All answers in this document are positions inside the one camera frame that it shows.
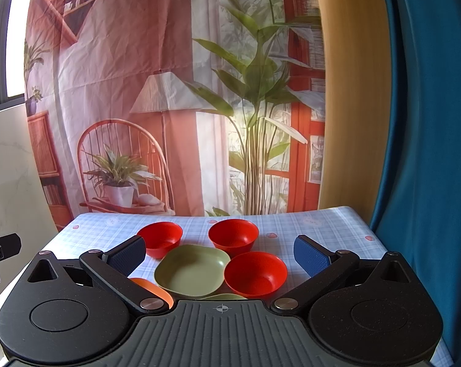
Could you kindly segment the orange square plate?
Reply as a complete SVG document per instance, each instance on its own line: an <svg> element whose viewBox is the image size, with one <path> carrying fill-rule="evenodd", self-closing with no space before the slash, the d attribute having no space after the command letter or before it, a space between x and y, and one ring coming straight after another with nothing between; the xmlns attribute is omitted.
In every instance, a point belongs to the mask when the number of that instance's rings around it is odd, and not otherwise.
<svg viewBox="0 0 461 367"><path fill-rule="evenodd" d="M171 294L167 292L165 289L157 286L157 284L154 284L142 277L131 277L130 280L139 285L140 287L145 288L157 297L160 297L160 299L162 299L168 304L169 308L173 308L174 299L171 296Z"/></svg>

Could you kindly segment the red bowl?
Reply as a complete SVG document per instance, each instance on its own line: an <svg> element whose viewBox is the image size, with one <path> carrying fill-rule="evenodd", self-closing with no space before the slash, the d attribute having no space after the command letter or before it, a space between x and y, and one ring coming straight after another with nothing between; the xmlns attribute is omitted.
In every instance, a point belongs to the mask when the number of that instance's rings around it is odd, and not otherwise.
<svg viewBox="0 0 461 367"><path fill-rule="evenodd" d="M144 240L146 254L154 259L164 258L180 245L183 229L172 222L155 222L141 228L137 236Z"/></svg>
<svg viewBox="0 0 461 367"><path fill-rule="evenodd" d="M229 257L249 252L259 236L258 227L246 220L229 219L212 225L208 232L214 247Z"/></svg>
<svg viewBox="0 0 461 367"><path fill-rule="evenodd" d="M227 286L248 299L269 299L287 278L287 266L279 257L259 251L233 257L224 271Z"/></svg>

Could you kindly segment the green square plate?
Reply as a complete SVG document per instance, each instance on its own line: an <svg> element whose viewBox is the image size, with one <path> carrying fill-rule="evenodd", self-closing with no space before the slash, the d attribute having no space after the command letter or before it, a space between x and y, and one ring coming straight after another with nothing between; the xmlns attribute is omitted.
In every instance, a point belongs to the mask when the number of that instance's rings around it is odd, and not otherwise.
<svg viewBox="0 0 461 367"><path fill-rule="evenodd" d="M229 255L222 250L184 244L160 261L154 279L161 288L179 297L206 297L223 284L229 261Z"/></svg>

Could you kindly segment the teal blue curtain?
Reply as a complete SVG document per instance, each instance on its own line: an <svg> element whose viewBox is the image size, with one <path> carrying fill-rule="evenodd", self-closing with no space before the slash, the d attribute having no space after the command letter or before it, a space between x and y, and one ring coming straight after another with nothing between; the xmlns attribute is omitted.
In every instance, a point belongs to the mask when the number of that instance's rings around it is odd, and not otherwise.
<svg viewBox="0 0 461 367"><path fill-rule="evenodd" d="M385 0L390 122L370 226L443 318L461 366L461 0Z"/></svg>

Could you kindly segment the printed room scene backdrop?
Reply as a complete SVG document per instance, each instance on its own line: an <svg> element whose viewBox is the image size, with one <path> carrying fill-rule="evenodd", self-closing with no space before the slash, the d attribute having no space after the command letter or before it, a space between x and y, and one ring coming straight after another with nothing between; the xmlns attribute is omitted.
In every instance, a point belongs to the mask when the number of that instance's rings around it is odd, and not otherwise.
<svg viewBox="0 0 461 367"><path fill-rule="evenodd" d="M318 208L318 0L31 0L30 140L54 224Z"/></svg>

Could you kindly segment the wooden yellow panel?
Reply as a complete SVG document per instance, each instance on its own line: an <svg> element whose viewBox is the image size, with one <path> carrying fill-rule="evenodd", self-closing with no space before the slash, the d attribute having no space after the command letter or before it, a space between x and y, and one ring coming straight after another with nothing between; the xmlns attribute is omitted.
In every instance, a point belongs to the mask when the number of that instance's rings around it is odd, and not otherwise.
<svg viewBox="0 0 461 367"><path fill-rule="evenodd" d="M326 121L318 206L372 217L390 122L385 0L318 0L326 64Z"/></svg>

